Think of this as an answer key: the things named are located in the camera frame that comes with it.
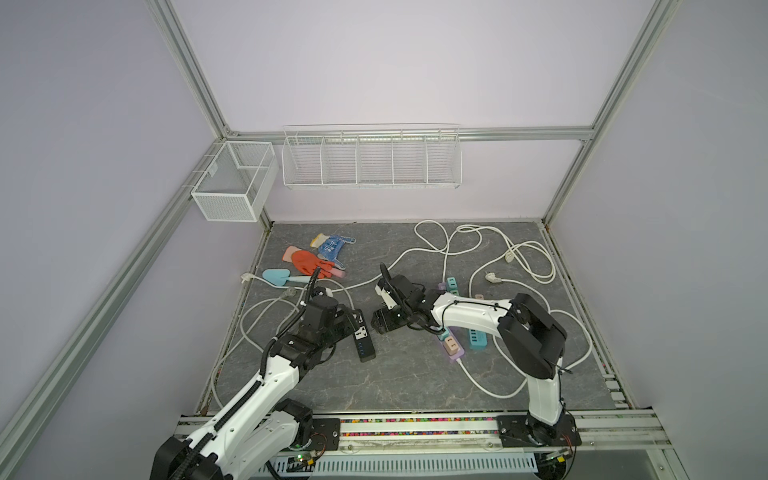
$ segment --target slotted metal plate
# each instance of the slotted metal plate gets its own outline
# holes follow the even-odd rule
[[[288,457],[277,457],[275,470],[283,477],[306,477],[307,472],[287,473]],[[329,455],[317,461],[313,477],[465,475],[481,473],[535,473],[532,453],[456,453],[434,455]],[[266,468],[256,476],[269,476]]]

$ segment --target wire basket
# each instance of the wire basket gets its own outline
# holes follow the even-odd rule
[[[270,142],[226,141],[192,197],[210,221],[257,222],[277,169]]]
[[[289,188],[458,187],[458,129],[289,135],[283,182]]]

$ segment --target gray marble tabletop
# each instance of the gray marble tabletop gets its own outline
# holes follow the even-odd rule
[[[515,243],[537,240],[543,243],[538,225],[532,222],[484,223],[505,232]],[[444,223],[450,234],[457,223]],[[340,280],[344,285],[353,285],[373,278],[379,272],[379,262],[391,264],[401,252],[413,247],[426,247],[413,232],[414,223],[278,223],[267,242],[257,274],[267,268],[288,268],[299,275],[290,263],[282,261],[283,252],[294,245],[304,250],[318,233],[338,234],[354,237],[357,242],[345,245],[339,259],[346,265],[346,277]],[[419,232],[437,247],[445,245],[440,228],[425,223]],[[470,253],[449,257],[447,276],[454,276],[462,295],[468,294],[468,280],[472,272],[483,263],[498,257],[505,251],[500,235],[490,230],[482,232],[482,243]],[[465,250],[478,242],[476,233],[457,233],[451,251]],[[532,269],[548,273],[549,262],[533,250],[523,249]],[[401,273],[414,283],[434,288],[442,279],[443,255],[439,253],[407,253],[394,266],[392,275]],[[573,312],[564,284],[558,277],[552,283],[536,283],[516,262],[500,260],[484,268],[474,279],[472,295],[485,295],[488,299],[508,299],[519,292],[530,293],[525,287],[511,283],[493,284],[485,280],[486,272],[519,280],[543,293],[553,309]],[[320,282],[336,288],[331,283]],[[355,308],[360,308],[366,321],[381,306],[381,299],[373,289],[373,283],[350,290]],[[274,298],[282,290],[254,280],[246,300],[246,308],[254,303]],[[335,294],[343,303],[348,303],[344,292]],[[257,307],[244,320],[249,326],[262,310]],[[274,335],[277,324],[290,311],[290,307],[278,303],[264,315],[253,328],[250,337],[260,345]],[[568,331],[565,345],[565,363],[573,362],[584,354],[587,343],[581,328],[566,316],[556,316]],[[490,337],[488,347],[483,350],[469,349],[467,331],[455,329],[455,335],[466,350],[463,362],[468,371],[486,389],[498,394],[513,392],[522,377],[502,358],[493,346]],[[376,358],[360,362],[353,340],[344,339],[339,343],[333,358],[317,366],[288,395],[314,409],[316,412],[344,411],[386,411],[386,410],[483,410],[508,409],[526,410],[528,393],[520,391],[511,399],[496,399],[481,392],[467,379],[461,368],[450,363],[443,348],[434,336],[419,333],[405,327],[386,335],[372,332],[376,347]],[[225,361],[217,381],[217,393],[222,402],[231,399],[237,391],[259,369],[260,352],[248,343],[242,343]],[[564,374],[561,393],[569,409],[612,409],[614,402],[593,358],[588,358],[575,367],[572,375]]]

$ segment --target white power cord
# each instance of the white power cord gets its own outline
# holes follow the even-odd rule
[[[442,230],[443,234],[445,235],[445,246],[444,246],[443,248],[438,248],[438,247],[436,247],[434,244],[432,244],[432,242],[430,242],[429,240],[427,240],[426,238],[424,238],[424,236],[422,236],[422,235],[419,233],[419,226],[420,226],[420,225],[422,225],[422,224],[424,224],[424,223],[434,223],[435,225],[437,225],[438,227],[440,227],[440,229]],[[468,288],[468,293],[469,293],[469,296],[472,296],[472,281],[475,279],[475,276],[476,276],[476,275],[477,275],[477,274],[478,274],[478,273],[479,273],[481,270],[483,270],[484,268],[486,268],[487,266],[489,266],[489,265],[491,265],[491,264],[493,264],[493,263],[496,263],[496,262],[498,262],[498,261],[499,261],[499,260],[501,260],[502,258],[503,258],[503,259],[505,259],[505,261],[506,261],[507,263],[510,263],[510,262],[512,262],[512,261],[515,261],[515,260],[517,260],[517,262],[520,264],[520,267],[521,267],[521,268],[522,268],[522,269],[523,269],[523,270],[524,270],[526,273],[528,273],[528,274],[531,276],[531,278],[532,278],[534,281],[536,281],[537,283],[540,283],[540,284],[547,284],[547,283],[551,283],[551,282],[552,282],[552,281],[555,279],[555,277],[557,276],[557,274],[556,274],[556,271],[555,271],[555,267],[554,267],[554,261],[552,260],[552,257],[551,257],[551,255],[549,254],[549,252],[547,251],[547,249],[544,247],[544,245],[542,245],[541,243],[539,243],[539,242],[537,242],[537,241],[535,241],[535,240],[529,240],[529,241],[526,241],[526,242],[522,242],[522,243],[514,243],[514,242],[512,242],[512,240],[511,240],[511,239],[510,239],[510,238],[509,238],[509,237],[508,237],[508,236],[507,236],[507,235],[506,235],[504,232],[502,232],[501,230],[499,230],[499,229],[498,229],[498,228],[496,228],[496,227],[490,227],[490,226],[484,226],[484,225],[474,225],[474,224],[472,224],[472,223],[465,223],[465,224],[463,224],[463,225],[459,225],[458,227],[456,227],[456,228],[454,229],[454,231],[453,231],[453,232],[452,232],[450,235],[448,235],[448,231],[445,229],[445,227],[444,227],[444,226],[442,226],[442,224],[441,224],[441,223],[439,223],[439,222],[437,222],[437,221],[434,221],[434,220],[422,220],[422,221],[418,222],[418,223],[417,223],[417,224],[416,224],[416,225],[413,227],[413,233],[415,233],[415,235],[416,235],[418,238],[420,238],[421,240],[423,240],[423,241],[424,241],[424,243],[426,243],[427,245],[429,245],[431,248],[421,248],[421,247],[414,247],[414,248],[409,248],[409,249],[407,249],[407,250],[403,251],[403,252],[400,254],[400,256],[399,256],[399,257],[397,257],[397,259],[395,259],[395,261],[394,261],[394,262],[392,262],[392,265],[390,265],[390,266],[389,266],[389,268],[390,268],[390,269],[391,269],[391,268],[393,268],[393,267],[394,267],[394,266],[395,266],[395,265],[396,265],[396,264],[397,264],[397,263],[398,263],[398,262],[399,262],[399,261],[400,261],[400,260],[401,260],[401,259],[402,259],[402,258],[403,258],[403,257],[404,257],[406,254],[407,254],[407,253],[410,253],[410,252],[442,253],[442,255],[443,255],[443,263],[442,263],[442,281],[443,281],[443,282],[445,282],[445,271],[446,271],[446,269],[447,269],[447,265],[448,265],[448,257],[451,257],[451,256],[458,256],[458,255],[462,255],[462,254],[464,254],[464,253],[469,253],[469,252],[472,252],[473,250],[476,250],[478,247],[480,247],[480,245],[482,244],[482,233],[481,233],[481,230],[490,230],[490,231],[496,232],[496,233],[498,233],[499,235],[501,235],[501,236],[502,236],[502,239],[504,239],[504,242],[505,242],[505,244],[506,244],[506,246],[507,246],[507,249],[506,249],[506,250],[505,250],[505,252],[504,252],[504,253],[502,253],[500,256],[496,257],[496,258],[495,258],[495,259],[493,259],[493,260],[490,260],[490,261],[488,261],[487,263],[484,263],[483,265],[481,265],[481,266],[480,266],[480,267],[479,267],[477,270],[475,270],[475,271],[472,273],[472,275],[469,277],[469,288]],[[451,241],[453,240],[453,237],[454,237],[454,236],[455,236],[457,233],[477,233],[477,234],[478,234],[478,242],[477,242],[477,244],[476,244],[474,247],[472,247],[472,248],[468,248],[467,250],[462,250],[462,251],[459,251],[459,252],[451,252],[451,251],[450,251]],[[522,249],[523,247],[525,247],[525,248],[529,248],[529,249],[532,249],[532,250],[534,250],[534,251],[537,251],[537,252],[541,253],[542,255],[544,255],[544,257],[547,259],[547,261],[548,261],[548,262],[549,262],[549,264],[550,264],[550,271],[549,271],[549,273],[546,273],[546,274],[543,274],[543,275],[542,275],[542,274],[540,274],[540,273],[536,273],[536,272],[534,272],[534,271],[533,271],[533,269],[531,268],[531,265],[530,265],[530,263],[528,262],[528,259],[526,259],[526,258],[525,258],[525,256],[523,255],[523,253],[521,252],[521,249]],[[367,280],[367,281],[365,281],[365,282],[357,283],[357,284],[355,284],[355,285],[352,285],[352,286],[348,286],[348,287],[344,287],[342,284],[340,284],[340,283],[338,283],[338,282],[336,282],[335,280],[332,280],[332,279],[330,279],[330,278],[326,278],[326,279],[318,279],[318,281],[320,281],[320,280],[326,280],[326,281],[330,281],[330,282],[332,282],[332,283],[335,283],[335,284],[336,284],[336,285],[337,285],[339,288],[338,288],[338,289],[335,289],[335,290],[331,290],[331,291],[332,291],[332,292],[334,292],[334,293],[335,293],[335,292],[341,292],[341,291],[345,292],[345,293],[346,293],[346,295],[347,295],[347,297],[349,298],[349,305],[350,305],[350,307],[354,309],[354,304],[353,304],[353,302],[352,302],[352,295],[349,293],[349,291],[350,291],[351,289],[353,289],[353,288],[358,288],[358,287],[360,287],[360,286],[365,286],[365,285],[368,285],[369,283],[375,282],[375,281],[377,281],[377,280],[378,280],[380,277],[381,277],[381,274],[374,276],[374,277],[373,277],[371,280]],[[256,276],[255,278],[256,278],[256,280],[260,280],[260,281],[262,281],[262,282],[266,283],[267,285],[271,286],[272,288],[278,288],[278,289],[288,289],[288,288],[291,288],[291,287],[288,287],[288,286],[276,286],[276,285],[272,284],[271,282],[269,282],[269,281],[267,281],[267,280],[265,280],[264,278],[261,278],[261,277],[259,277],[259,276]],[[516,284],[518,284],[518,285],[520,285],[520,286],[524,286],[525,288],[529,289],[530,291],[532,291],[532,292],[534,292],[534,293],[538,294],[538,295],[541,297],[541,299],[542,299],[542,300],[544,300],[544,303],[545,303],[545,305],[546,305],[546,307],[547,307],[547,311],[548,311],[549,313],[563,313],[564,315],[567,315],[567,316],[571,317],[571,318],[572,318],[572,319],[573,319],[573,320],[574,320],[574,321],[575,321],[575,322],[576,322],[576,323],[577,323],[577,324],[578,324],[578,325],[581,327],[581,329],[584,331],[584,335],[585,335],[585,337],[587,338],[587,341],[588,341],[588,345],[589,345],[589,348],[588,348],[588,351],[587,351],[587,352],[586,352],[586,353],[585,353],[585,354],[584,354],[584,355],[583,355],[581,358],[579,358],[578,360],[576,360],[575,362],[573,362],[571,365],[567,366],[567,367],[566,367],[567,369],[571,369],[571,368],[573,368],[573,367],[575,367],[575,366],[579,365],[579,364],[580,364],[580,363],[582,363],[584,360],[586,360],[586,358],[588,358],[588,357],[590,356],[590,354],[592,353],[592,337],[590,336],[590,334],[589,334],[589,332],[587,331],[587,329],[586,329],[586,327],[584,326],[584,324],[583,324],[583,323],[582,323],[582,322],[581,322],[581,321],[580,321],[578,318],[576,318],[575,316],[571,315],[571,314],[570,314],[570,313],[568,313],[568,312],[565,312],[564,310],[552,310],[552,309],[551,309],[551,307],[550,307],[550,305],[549,305],[549,302],[548,302],[548,301],[547,301],[547,299],[546,299],[546,297],[544,297],[544,295],[543,295],[541,292],[539,292],[538,290],[536,290],[536,289],[535,289],[535,288],[533,288],[532,286],[529,286],[529,285],[527,285],[527,284],[525,284],[525,283],[523,283],[523,282],[519,282],[519,281],[517,281],[517,280],[512,280],[512,279],[502,279],[502,278],[498,278],[498,277],[496,276],[496,274],[495,274],[495,273],[493,273],[493,272],[490,272],[490,273],[486,273],[486,274],[485,274],[485,279],[486,279],[487,281],[489,281],[489,282],[492,282],[492,283],[502,283],[502,282],[505,282],[505,283],[516,283]],[[225,356],[222,358],[222,360],[219,362],[219,365],[218,365],[218,366],[217,366],[217,368],[214,370],[214,374],[215,374],[216,370],[218,370],[218,369],[220,368],[220,365],[223,363],[223,361],[224,361],[224,360],[225,360],[225,359],[226,359],[226,358],[227,358],[227,357],[228,357],[228,356],[229,356],[229,355],[232,353],[232,350],[234,350],[234,349],[235,349],[235,347],[237,347],[238,345],[240,345],[240,343],[241,343],[241,342],[242,342],[244,339],[245,339],[246,341],[248,341],[249,343],[251,343],[251,344],[252,344],[253,346],[255,346],[256,348],[258,348],[259,350],[261,350],[261,347],[260,347],[260,346],[258,346],[258,345],[257,345],[257,344],[256,344],[256,343],[255,343],[255,342],[254,342],[254,341],[253,341],[253,340],[252,340],[250,337],[248,337],[248,335],[247,335],[247,334],[248,334],[248,333],[251,331],[251,329],[252,329],[252,328],[253,328],[253,327],[256,325],[256,323],[257,323],[257,322],[258,322],[258,321],[261,319],[261,317],[263,316],[263,314],[264,314],[264,313],[265,313],[265,312],[266,312],[266,311],[267,311],[267,310],[268,310],[268,309],[269,309],[269,308],[270,308],[272,305],[274,305],[275,303],[277,303],[277,301],[279,301],[279,300],[281,300],[281,299],[268,299],[268,300],[262,300],[261,302],[257,303],[256,305],[253,305],[253,306],[251,306],[251,307],[250,307],[248,310],[246,310],[246,311],[243,313],[243,315],[241,315],[241,316],[240,316],[240,319],[239,319],[239,322],[238,322],[238,323],[239,323],[239,326],[240,326],[240,332],[243,334],[243,338],[241,338],[240,340],[238,340],[238,342],[235,344],[235,346],[233,346],[233,347],[232,347],[232,349],[230,349],[230,351],[229,351],[229,352],[228,352],[228,353],[227,353],[227,354],[226,354],[226,355],[225,355]],[[243,329],[243,318],[245,317],[245,315],[247,315],[247,314],[248,314],[248,313],[249,313],[249,312],[250,312],[250,311],[251,311],[253,308],[255,308],[256,306],[262,305],[262,304],[264,304],[264,303],[266,303],[266,302],[270,302],[270,301],[271,301],[272,303],[270,303],[270,305],[266,306],[266,307],[264,308],[264,310],[262,310],[262,312],[261,312],[261,313],[259,314],[259,316],[258,316],[258,317],[257,317],[257,318],[256,318],[256,319],[253,321],[253,323],[252,323],[252,324],[251,324],[251,326],[248,328],[248,330],[244,330],[244,329]],[[283,302],[286,302],[286,303],[289,303],[289,304],[293,305],[291,302],[287,302],[287,300],[283,300]],[[289,315],[288,315],[288,316],[287,316],[285,319],[283,319],[283,321],[282,321],[282,322],[280,322],[280,325],[278,326],[278,329],[280,329],[280,326],[282,326],[282,325],[283,325],[283,324],[284,324],[284,323],[285,323],[285,322],[288,320],[288,318],[290,318],[290,316],[291,316],[292,314],[293,314],[293,311],[292,311],[291,313],[289,313]],[[512,360],[511,360],[511,359],[510,359],[510,358],[509,358],[509,357],[508,357],[508,356],[507,356],[505,353],[504,353],[504,351],[502,350],[502,348],[501,348],[501,347],[500,347],[500,345],[498,344],[498,340],[496,339],[496,336],[493,336],[493,343],[494,343],[494,345],[495,345],[496,349],[498,350],[498,352],[499,352],[499,353],[501,353],[502,357],[503,357],[503,358],[504,358],[504,359],[505,359],[505,360],[506,360],[506,361],[507,361],[507,362],[508,362],[510,365],[512,365],[512,366],[515,368],[515,370],[517,370],[517,371],[518,371],[518,372],[519,372],[521,375],[525,375],[525,374],[524,374],[524,373],[523,373],[523,372],[522,372],[522,371],[521,371],[521,370],[518,368],[518,366],[517,366],[517,365],[515,365],[515,363],[514,363],[514,362],[513,362],[513,361],[512,361]],[[522,383],[520,384],[520,386],[519,386],[519,387],[518,387],[518,388],[517,388],[517,389],[516,389],[516,390],[515,390],[513,393],[510,393],[509,395],[499,395],[499,394],[497,394],[497,393],[493,393],[493,392],[490,392],[490,391],[488,391],[487,389],[483,388],[483,387],[482,387],[482,386],[481,386],[479,383],[477,383],[477,381],[475,381],[475,379],[474,379],[474,378],[472,378],[472,375],[470,375],[469,371],[466,369],[466,367],[464,366],[464,363],[462,362],[462,360],[461,360],[461,359],[458,359],[458,360],[457,360],[457,363],[458,363],[458,365],[459,365],[459,366],[462,368],[462,370],[464,371],[464,374],[466,374],[466,375],[467,375],[467,378],[469,378],[469,380],[470,380],[470,381],[471,381],[471,382],[472,382],[472,383],[473,383],[473,384],[474,384],[476,387],[478,387],[478,389],[480,389],[481,391],[483,391],[483,392],[484,392],[484,393],[486,393],[487,395],[489,395],[489,396],[492,396],[492,397],[495,397],[495,398],[497,398],[497,399],[509,399],[509,398],[511,398],[511,397],[513,397],[513,396],[515,396],[515,395],[517,395],[518,393],[520,393],[520,391],[522,390],[522,388],[525,386],[525,383],[528,381],[527,379],[523,379],[523,381],[522,381]],[[219,406],[221,406],[221,402],[219,401],[219,399],[218,399],[218,397],[217,397],[217,395],[216,395],[216,391],[215,391],[215,389],[214,389],[214,375],[212,375],[212,376],[211,376],[211,378],[210,378],[210,384],[211,384],[211,389],[213,390],[214,398],[216,399],[216,401],[217,401],[217,403],[219,404]]]

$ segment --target power plug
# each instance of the power plug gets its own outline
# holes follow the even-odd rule
[[[488,272],[485,274],[485,279],[491,283],[501,283],[503,280],[496,276],[494,272]]]

